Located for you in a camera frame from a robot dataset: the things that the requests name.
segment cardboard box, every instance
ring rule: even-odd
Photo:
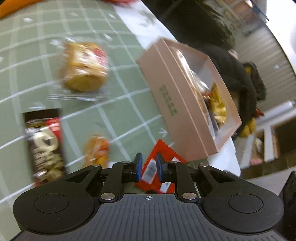
[[[179,49],[189,67],[209,88],[216,83],[227,121],[213,139],[202,108],[169,47]],[[217,153],[241,125],[235,104],[211,59],[184,44],[160,39],[138,60],[162,113],[176,150],[186,161]]]

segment silver bolt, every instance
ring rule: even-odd
[[[112,200],[115,198],[115,195],[113,193],[110,192],[105,192],[101,195],[101,198],[104,200]]]
[[[184,199],[187,199],[187,200],[193,200],[193,199],[196,199],[196,194],[195,193],[192,193],[192,192],[186,192],[182,195],[182,197]]]

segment black puffer jacket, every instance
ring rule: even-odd
[[[242,120],[242,125],[237,130],[239,134],[254,116],[256,109],[257,93],[250,76],[227,50],[214,45],[199,45],[195,48],[211,58],[228,90],[239,92],[239,116]]]

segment red package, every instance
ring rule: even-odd
[[[180,161],[186,163],[186,161],[180,157],[172,148],[165,144],[162,140],[158,140],[152,152],[150,153],[147,161],[142,169],[141,180],[136,183],[136,186],[143,191],[154,190],[157,193],[174,193],[175,184],[173,183],[161,183],[158,179],[156,170],[156,154],[161,153],[166,162]]]

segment green tablecloth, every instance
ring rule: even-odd
[[[59,61],[56,40],[65,35],[103,39],[110,45],[110,98],[105,102],[50,101]],[[111,142],[110,161],[146,160],[158,139],[171,144],[165,123],[135,60],[143,51],[112,5],[94,0],[34,4],[0,21],[0,240],[19,232],[14,200],[32,177],[22,112],[62,108],[69,172],[81,168],[93,134]]]

